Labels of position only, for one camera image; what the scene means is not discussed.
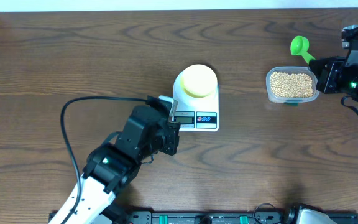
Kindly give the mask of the white digital kitchen scale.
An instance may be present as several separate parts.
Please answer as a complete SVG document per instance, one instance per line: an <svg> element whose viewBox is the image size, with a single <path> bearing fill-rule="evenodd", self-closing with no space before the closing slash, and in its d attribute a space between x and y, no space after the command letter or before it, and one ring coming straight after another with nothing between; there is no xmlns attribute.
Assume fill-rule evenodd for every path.
<svg viewBox="0 0 358 224"><path fill-rule="evenodd" d="M219 85L210 96L193 98L180 85L181 73L173 84L173 98L178 101L173 121L181 124L181 131L215 132L219 129Z"/></svg>

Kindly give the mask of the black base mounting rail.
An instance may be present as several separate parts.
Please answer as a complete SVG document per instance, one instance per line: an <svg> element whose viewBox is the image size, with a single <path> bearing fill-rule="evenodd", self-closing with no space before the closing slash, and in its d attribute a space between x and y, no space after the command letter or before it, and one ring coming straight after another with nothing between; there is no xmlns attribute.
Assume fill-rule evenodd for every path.
<svg viewBox="0 0 358 224"><path fill-rule="evenodd" d="M179 213L137 210L125 212L117 205L111 205L98 215L93 223L126 224L254 224L254 223L337 223L358 224L356 212L326 212L322 209L295 203L286 210L271 204L261 204L253 212L236 213Z"/></svg>

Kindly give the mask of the yellow plastic bowl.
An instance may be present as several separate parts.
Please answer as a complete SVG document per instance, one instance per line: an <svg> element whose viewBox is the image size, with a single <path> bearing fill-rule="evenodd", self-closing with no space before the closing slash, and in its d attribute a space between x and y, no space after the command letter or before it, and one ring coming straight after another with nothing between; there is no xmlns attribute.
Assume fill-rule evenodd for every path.
<svg viewBox="0 0 358 224"><path fill-rule="evenodd" d="M204 98L215 93L218 79L212 68L197 64L182 71L180 85L187 95L193 98Z"/></svg>

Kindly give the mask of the green plastic scoop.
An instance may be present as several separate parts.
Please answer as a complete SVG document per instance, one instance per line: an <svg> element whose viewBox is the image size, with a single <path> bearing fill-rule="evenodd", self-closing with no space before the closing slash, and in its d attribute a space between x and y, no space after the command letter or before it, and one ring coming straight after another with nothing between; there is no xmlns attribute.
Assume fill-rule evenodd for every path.
<svg viewBox="0 0 358 224"><path fill-rule="evenodd" d="M292 55L301 56L307 64L315 58L308 52L310 43L306 37L296 36L290 44L290 52Z"/></svg>

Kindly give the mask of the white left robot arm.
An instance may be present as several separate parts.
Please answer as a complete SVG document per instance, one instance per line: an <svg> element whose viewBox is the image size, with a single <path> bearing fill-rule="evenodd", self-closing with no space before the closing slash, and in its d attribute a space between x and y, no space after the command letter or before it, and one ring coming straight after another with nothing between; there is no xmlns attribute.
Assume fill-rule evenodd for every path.
<svg viewBox="0 0 358 224"><path fill-rule="evenodd" d="M171 103L136 106L120 133L111 134L87 159L71 195L51 223L91 223L137 176L142 161L158 152L177 152L180 124Z"/></svg>

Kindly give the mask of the clear container of soybeans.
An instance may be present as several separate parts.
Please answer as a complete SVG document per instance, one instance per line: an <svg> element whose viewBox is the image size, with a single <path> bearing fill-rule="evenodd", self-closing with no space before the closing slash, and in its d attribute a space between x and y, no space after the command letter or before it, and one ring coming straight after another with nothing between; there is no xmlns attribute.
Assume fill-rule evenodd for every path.
<svg viewBox="0 0 358 224"><path fill-rule="evenodd" d="M274 103L307 103L317 99L317 78L308 67L275 67L266 75L268 98Z"/></svg>

